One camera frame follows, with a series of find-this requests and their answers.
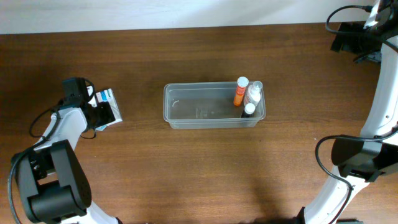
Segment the clear plastic container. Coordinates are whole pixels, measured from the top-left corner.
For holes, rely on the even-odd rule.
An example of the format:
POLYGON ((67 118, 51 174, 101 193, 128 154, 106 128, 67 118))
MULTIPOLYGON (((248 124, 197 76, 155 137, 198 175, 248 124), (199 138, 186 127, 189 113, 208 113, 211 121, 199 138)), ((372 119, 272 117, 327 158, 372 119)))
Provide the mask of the clear plastic container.
POLYGON ((264 92, 254 115, 242 118, 233 104, 237 82, 169 83, 164 87, 163 117, 173 129, 250 128, 266 117, 264 92))

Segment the orange tablet tube white cap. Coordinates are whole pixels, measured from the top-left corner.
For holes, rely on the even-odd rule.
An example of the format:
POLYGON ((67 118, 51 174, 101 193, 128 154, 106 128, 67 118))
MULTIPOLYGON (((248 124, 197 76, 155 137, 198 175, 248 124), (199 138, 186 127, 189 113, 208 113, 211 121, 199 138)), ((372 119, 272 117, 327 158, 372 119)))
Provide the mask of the orange tablet tube white cap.
POLYGON ((243 102, 244 94, 246 88, 249 85, 249 80, 246 77, 239 77, 237 80, 237 88, 234 96, 233 104, 235 106, 240 106, 243 102))

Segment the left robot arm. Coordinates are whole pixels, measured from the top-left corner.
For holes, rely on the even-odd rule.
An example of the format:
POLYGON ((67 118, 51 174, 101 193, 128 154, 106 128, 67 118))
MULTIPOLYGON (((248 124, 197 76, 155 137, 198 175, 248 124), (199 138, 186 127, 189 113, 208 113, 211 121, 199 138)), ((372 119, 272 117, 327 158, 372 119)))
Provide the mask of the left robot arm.
POLYGON ((83 133, 102 131, 123 119, 112 89, 96 91, 85 78, 62 82, 65 96, 47 109, 51 121, 38 141, 11 160, 7 194, 13 210, 17 184, 26 217, 32 223, 113 223, 94 203, 75 147, 83 133))

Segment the white Panadol box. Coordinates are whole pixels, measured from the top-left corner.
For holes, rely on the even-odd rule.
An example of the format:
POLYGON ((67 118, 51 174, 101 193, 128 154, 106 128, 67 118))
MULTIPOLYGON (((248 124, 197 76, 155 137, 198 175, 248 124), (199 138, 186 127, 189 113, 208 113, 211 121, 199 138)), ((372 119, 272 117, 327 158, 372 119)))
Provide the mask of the white Panadol box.
POLYGON ((97 131, 103 131, 108 126, 111 126, 111 125, 114 125, 116 123, 120 123, 123 121, 121 112, 119 110, 119 106, 116 101, 116 97, 113 93, 112 88, 108 88, 108 89, 101 90, 101 91, 97 92, 96 97, 98 100, 97 105, 99 103, 104 103, 104 102, 107 103, 110 106, 112 115, 113 115, 113 118, 111 119, 111 121, 107 121, 104 124, 102 124, 101 126, 97 127, 96 128, 97 131))

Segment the white calamine spray bottle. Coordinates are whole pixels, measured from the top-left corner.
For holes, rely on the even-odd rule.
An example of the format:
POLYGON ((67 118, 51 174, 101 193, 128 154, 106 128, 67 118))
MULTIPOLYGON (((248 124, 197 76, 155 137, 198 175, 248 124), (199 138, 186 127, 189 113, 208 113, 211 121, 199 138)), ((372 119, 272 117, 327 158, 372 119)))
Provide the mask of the white calamine spray bottle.
POLYGON ((243 99, 243 103, 246 106, 248 103, 252 103, 257 106, 261 100, 262 82, 254 81, 249 87, 243 99))

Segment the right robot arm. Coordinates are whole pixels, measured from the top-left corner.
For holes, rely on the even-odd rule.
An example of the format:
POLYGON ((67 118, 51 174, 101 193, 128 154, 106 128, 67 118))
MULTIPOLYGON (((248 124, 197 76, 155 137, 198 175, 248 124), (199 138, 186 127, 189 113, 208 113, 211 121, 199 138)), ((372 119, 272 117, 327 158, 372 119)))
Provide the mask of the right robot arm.
POLYGON ((369 60, 381 69, 369 116, 358 137, 334 135, 322 138, 315 146, 333 141, 328 170, 316 160, 328 178, 317 197, 302 207, 292 223, 340 223, 340 215, 352 199, 378 177, 397 172, 397 1, 376 1, 360 6, 369 13, 362 23, 341 23, 331 49, 357 55, 354 62, 369 60))

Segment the dark brown syrup bottle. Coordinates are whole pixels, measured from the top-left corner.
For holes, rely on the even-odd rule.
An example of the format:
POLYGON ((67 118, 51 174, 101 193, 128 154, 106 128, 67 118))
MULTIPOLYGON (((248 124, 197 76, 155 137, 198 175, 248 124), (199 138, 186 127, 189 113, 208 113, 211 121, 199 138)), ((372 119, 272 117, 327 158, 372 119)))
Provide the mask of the dark brown syrup bottle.
POLYGON ((248 103, 242 112, 241 118, 251 118, 254 115, 256 106, 252 103, 248 103))

